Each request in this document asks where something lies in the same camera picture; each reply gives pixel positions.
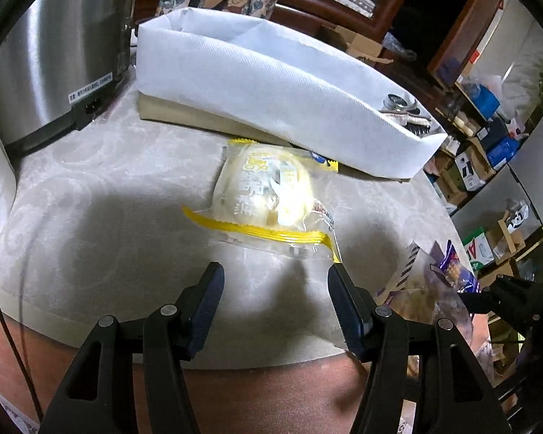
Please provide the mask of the white fabric storage bin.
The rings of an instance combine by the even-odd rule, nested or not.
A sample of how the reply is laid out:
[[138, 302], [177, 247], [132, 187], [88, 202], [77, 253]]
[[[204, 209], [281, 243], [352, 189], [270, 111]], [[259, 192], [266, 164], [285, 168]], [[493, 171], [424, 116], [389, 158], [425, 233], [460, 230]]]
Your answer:
[[224, 116], [380, 178], [410, 179], [447, 134], [383, 113], [413, 100], [373, 67], [264, 19], [183, 8], [138, 29], [141, 93]]

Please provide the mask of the cardboard box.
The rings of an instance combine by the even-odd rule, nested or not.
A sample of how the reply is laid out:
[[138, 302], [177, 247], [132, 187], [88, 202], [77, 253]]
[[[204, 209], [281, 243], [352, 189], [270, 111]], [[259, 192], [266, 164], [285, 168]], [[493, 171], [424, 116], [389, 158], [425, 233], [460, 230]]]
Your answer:
[[389, 65], [393, 62], [393, 59], [380, 56], [382, 46], [378, 42], [343, 26], [322, 26], [317, 30], [316, 37], [370, 66]]

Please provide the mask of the yellow bun packet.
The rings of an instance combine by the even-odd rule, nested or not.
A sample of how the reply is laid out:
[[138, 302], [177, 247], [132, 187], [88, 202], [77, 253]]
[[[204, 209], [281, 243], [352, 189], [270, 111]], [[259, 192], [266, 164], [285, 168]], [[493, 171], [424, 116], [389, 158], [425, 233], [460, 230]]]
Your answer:
[[233, 244], [339, 264], [333, 216], [321, 200], [338, 170], [337, 161], [308, 150], [236, 138], [224, 147], [210, 207], [182, 212]]

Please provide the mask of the clear ribbed plastic jar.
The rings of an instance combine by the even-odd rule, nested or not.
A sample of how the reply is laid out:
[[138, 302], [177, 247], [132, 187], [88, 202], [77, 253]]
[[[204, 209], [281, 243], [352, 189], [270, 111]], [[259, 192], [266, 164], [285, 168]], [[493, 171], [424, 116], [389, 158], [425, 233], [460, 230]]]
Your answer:
[[420, 108], [414, 97], [389, 93], [383, 99], [382, 112], [419, 115]]

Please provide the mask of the stainless steel cooker pot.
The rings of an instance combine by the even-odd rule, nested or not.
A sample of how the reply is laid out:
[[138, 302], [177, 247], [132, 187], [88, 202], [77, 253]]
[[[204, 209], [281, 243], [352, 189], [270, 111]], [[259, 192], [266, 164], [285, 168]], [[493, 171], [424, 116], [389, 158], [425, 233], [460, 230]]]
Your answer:
[[0, 137], [22, 157], [91, 123], [129, 67], [134, 0], [35, 0], [0, 46]]

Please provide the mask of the purple pastry packet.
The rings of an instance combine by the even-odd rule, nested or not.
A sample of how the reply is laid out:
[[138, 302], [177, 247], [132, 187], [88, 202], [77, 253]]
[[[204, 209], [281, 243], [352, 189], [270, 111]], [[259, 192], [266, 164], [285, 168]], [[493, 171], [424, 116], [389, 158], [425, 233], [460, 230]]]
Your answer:
[[412, 322], [433, 324], [450, 319], [465, 340], [473, 340], [473, 314], [460, 296], [480, 291], [478, 279], [461, 263], [454, 245], [447, 243], [437, 260], [417, 243], [411, 243], [375, 302]]

